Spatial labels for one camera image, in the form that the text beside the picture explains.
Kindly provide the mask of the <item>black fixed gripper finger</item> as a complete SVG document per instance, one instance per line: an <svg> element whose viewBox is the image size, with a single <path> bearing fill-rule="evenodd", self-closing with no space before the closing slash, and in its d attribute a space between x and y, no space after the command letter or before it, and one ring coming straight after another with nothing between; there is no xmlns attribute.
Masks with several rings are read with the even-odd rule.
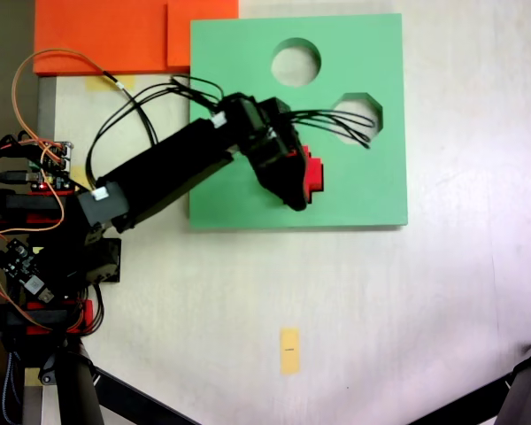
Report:
<svg viewBox="0 0 531 425"><path fill-rule="evenodd" d="M308 205L304 180L307 160L302 152L291 152L274 159L252 161L251 166L260 185L277 196L293 211Z"/></svg>

